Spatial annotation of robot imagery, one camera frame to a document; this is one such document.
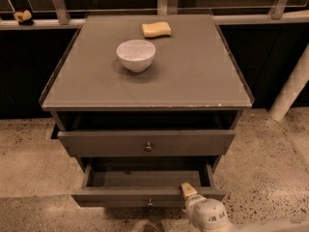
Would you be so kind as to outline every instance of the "bowl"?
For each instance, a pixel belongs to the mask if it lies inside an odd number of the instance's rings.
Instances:
[[[121,63],[134,73],[144,71],[155,58],[155,46],[143,40],[121,43],[116,52]]]

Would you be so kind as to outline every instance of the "cabinet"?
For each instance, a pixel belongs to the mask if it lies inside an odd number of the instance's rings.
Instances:
[[[158,21],[172,36],[148,39],[154,62],[128,71],[117,46]],[[166,207],[183,206],[184,182],[224,197],[212,174],[252,102],[210,15],[89,15],[42,108],[84,170],[79,205]]]

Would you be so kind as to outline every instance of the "yellow sponge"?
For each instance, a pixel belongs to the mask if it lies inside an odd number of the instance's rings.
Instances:
[[[142,24],[145,38],[154,38],[158,36],[171,35],[171,28],[165,21],[156,22],[152,24]]]

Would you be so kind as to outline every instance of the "drawer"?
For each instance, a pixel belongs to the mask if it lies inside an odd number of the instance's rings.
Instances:
[[[60,131],[70,156],[149,157],[225,155],[233,130]]]
[[[115,162],[105,167],[89,163],[82,188],[74,190],[72,197],[85,207],[183,207],[181,184],[185,182],[208,198],[222,200],[225,196],[215,188],[209,164],[163,161],[158,168],[153,160],[146,164]]]

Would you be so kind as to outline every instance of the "speckled floor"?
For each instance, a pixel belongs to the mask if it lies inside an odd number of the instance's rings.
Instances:
[[[52,119],[0,121],[0,231],[197,231],[182,209],[79,208],[70,197],[83,173]],[[264,109],[243,113],[214,174],[233,223],[309,214],[309,108],[277,123]]]

